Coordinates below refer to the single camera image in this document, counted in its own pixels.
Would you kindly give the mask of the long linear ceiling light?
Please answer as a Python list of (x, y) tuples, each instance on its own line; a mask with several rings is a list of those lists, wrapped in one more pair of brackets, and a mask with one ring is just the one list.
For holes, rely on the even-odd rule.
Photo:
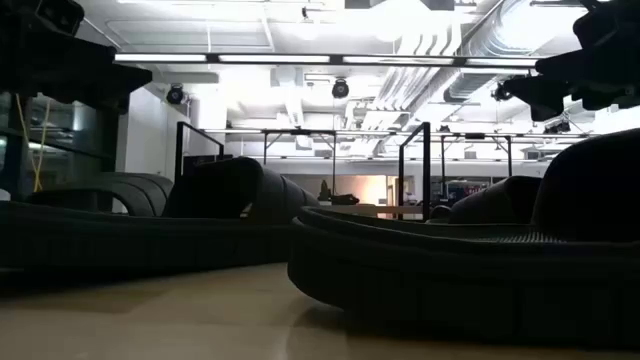
[(115, 61), (135, 64), (330, 65), (532, 69), (536, 57), (280, 53), (118, 53)]

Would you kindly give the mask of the black computer monitor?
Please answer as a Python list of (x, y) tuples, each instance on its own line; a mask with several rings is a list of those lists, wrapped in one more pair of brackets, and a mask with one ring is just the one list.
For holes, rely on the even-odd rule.
[(222, 160), (232, 159), (233, 155), (189, 155), (183, 157), (182, 174), (192, 174), (196, 167)]

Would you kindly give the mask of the far table with tires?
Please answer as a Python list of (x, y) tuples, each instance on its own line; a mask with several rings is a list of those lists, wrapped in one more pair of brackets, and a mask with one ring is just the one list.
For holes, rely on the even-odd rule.
[[(180, 179), (183, 175), (182, 164), (183, 164), (183, 157), (184, 157), (185, 129), (189, 129), (190, 131), (197, 133), (201, 137), (217, 145), (218, 146), (217, 155), (225, 155), (225, 145), (222, 142), (209, 136), (207, 132), (198, 129), (189, 123), (186, 123), (184, 121), (179, 121), (177, 123), (175, 164), (174, 164), (174, 177), (176, 180)], [(251, 130), (251, 129), (241, 130), (241, 133), (262, 134), (260, 130)], [(404, 178), (405, 178), (405, 148), (418, 135), (422, 135), (424, 140), (427, 140), (431, 136), (429, 122), (423, 122), (414, 132), (410, 133), (407, 139), (399, 146), (398, 181), (401, 188), (397, 195), (396, 206), (363, 207), (361, 205), (331, 205), (331, 208), (334, 208), (335, 210), (342, 209), (342, 210), (345, 210), (347, 213), (373, 214), (373, 215), (396, 214), (398, 219), (402, 219), (405, 214), (421, 214), (423, 219), (427, 220), (430, 217), (429, 203), (430, 203), (430, 192), (431, 192), (431, 180), (430, 180), (431, 150), (428, 144), (423, 145), (423, 157), (420, 158), (421, 166), (422, 166), (422, 191), (423, 191), (423, 195), (426, 197), (425, 203), (420, 206), (404, 206), (404, 195), (403, 195), (403, 188), (402, 188), (404, 184)]]

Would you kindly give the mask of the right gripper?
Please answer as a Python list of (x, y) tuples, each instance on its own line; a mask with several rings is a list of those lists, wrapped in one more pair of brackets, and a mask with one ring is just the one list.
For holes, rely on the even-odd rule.
[(571, 98), (580, 100), (585, 110), (640, 106), (640, 43), (606, 43), (571, 51), (540, 59), (535, 69), (540, 75), (502, 83), (508, 94), (530, 106), (532, 121), (559, 116), (570, 86), (619, 87), (607, 91), (574, 89)]

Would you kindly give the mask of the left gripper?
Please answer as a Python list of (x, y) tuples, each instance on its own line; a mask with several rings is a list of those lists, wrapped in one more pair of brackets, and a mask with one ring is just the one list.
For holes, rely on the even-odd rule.
[[(150, 70), (113, 64), (116, 49), (57, 32), (0, 34), (0, 70), (17, 74), (108, 66), (100, 72), (76, 76), (64, 86), (71, 101), (96, 110), (127, 113), (132, 92), (153, 80)], [(0, 91), (17, 94), (55, 94), (65, 75), (19, 77), (0, 74)]]

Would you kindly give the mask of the black metal gantry frame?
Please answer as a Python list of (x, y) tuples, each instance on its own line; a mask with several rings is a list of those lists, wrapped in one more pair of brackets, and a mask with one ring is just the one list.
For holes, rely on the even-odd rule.
[[(291, 135), (291, 136), (319, 136), (325, 143), (328, 144), (330, 149), (332, 150), (332, 195), (336, 195), (336, 148), (337, 148), (337, 131), (336, 130), (318, 130), (318, 129), (302, 129), (302, 128), (292, 128), (292, 129), (262, 129), (260, 132), (264, 135), (263, 141), (263, 154), (262, 154), (262, 163), (263, 165), (267, 164), (267, 153), (268, 148), (276, 142), (282, 135)], [(270, 134), (276, 134), (276, 138), (273, 142), (269, 143), (268, 138)], [(329, 143), (324, 139), (324, 136), (332, 136), (333, 143)]]
[[(456, 141), (463, 138), (464, 140), (486, 140), (487, 138), (491, 139), (495, 144), (498, 145), (500, 149), (502, 149), (507, 154), (507, 168), (508, 168), (508, 176), (511, 177), (513, 175), (513, 157), (512, 157), (512, 143), (513, 136), (500, 134), (500, 133), (480, 133), (480, 132), (472, 132), (472, 133), (460, 133), (453, 132), (449, 135), (450, 137), (454, 137)], [(446, 147), (445, 140), (449, 137), (448, 135), (440, 136), (440, 165), (441, 165), (441, 193), (444, 198), (449, 198), (448, 195), (448, 185), (446, 180)]]

